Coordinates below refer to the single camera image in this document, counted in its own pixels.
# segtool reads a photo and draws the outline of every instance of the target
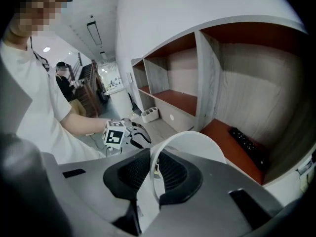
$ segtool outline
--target ceiling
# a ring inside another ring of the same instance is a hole
[[[93,54],[96,61],[102,60],[100,52],[111,57],[115,50],[117,5],[118,0],[74,0],[68,5],[67,23],[59,27],[56,33],[91,59]],[[93,21],[96,21],[101,45],[94,43],[87,29],[87,23]],[[73,32],[72,36],[69,34],[69,28]]]
[[[39,32],[37,36],[32,36],[33,50],[40,56],[46,58],[52,67],[60,61],[66,59],[70,51],[72,54],[78,53],[77,49],[69,45],[54,32]],[[44,53],[45,47],[50,47],[50,51]]]

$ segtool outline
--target gray floor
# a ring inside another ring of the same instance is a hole
[[[111,99],[106,105],[102,106],[102,114],[99,118],[120,120]],[[105,155],[107,154],[102,140],[102,133],[95,133],[91,136],[78,136],[77,138],[95,150],[103,152]]]

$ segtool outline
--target person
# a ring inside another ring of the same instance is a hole
[[[4,66],[32,102],[18,127],[17,136],[33,142],[42,152],[55,156],[58,164],[105,157],[72,134],[103,132],[106,119],[72,113],[47,60],[27,45],[37,31],[71,0],[25,0],[15,11],[0,44]]]
[[[76,95],[73,93],[75,86],[71,85],[64,74],[67,72],[67,67],[65,62],[58,62],[56,65],[56,81],[63,93],[66,100],[72,106],[71,112],[78,114],[80,116],[86,116],[86,110],[82,106],[81,102],[77,99]]]

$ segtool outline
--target red-brown shelf board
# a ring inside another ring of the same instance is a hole
[[[253,163],[251,158],[237,143],[237,141],[229,134],[231,127],[217,119],[202,129],[201,133],[210,137],[222,150],[225,158],[235,164],[244,171],[252,179],[259,184],[263,184],[265,173],[260,171]],[[260,150],[264,150],[264,146],[251,140]]]
[[[139,62],[138,62],[137,64],[135,64],[133,67],[134,67],[134,68],[137,68],[137,69],[145,70],[144,61],[143,61],[143,60],[139,61]]]
[[[220,43],[263,45],[300,56],[308,35],[296,29],[263,22],[236,22],[201,30]]]
[[[197,46],[196,37],[194,33],[189,33],[174,41],[162,46],[156,51],[149,54],[146,58],[153,57],[167,57],[173,53],[181,52],[187,49],[191,49]]]
[[[148,94],[150,94],[149,86],[144,86],[144,87],[141,87],[141,88],[139,88],[139,89],[142,90],[142,91],[144,91],[144,92],[146,92],[146,93],[148,93]]]
[[[173,105],[180,110],[195,116],[197,111],[198,97],[189,94],[181,93],[174,90],[166,90],[154,96],[170,105]]]

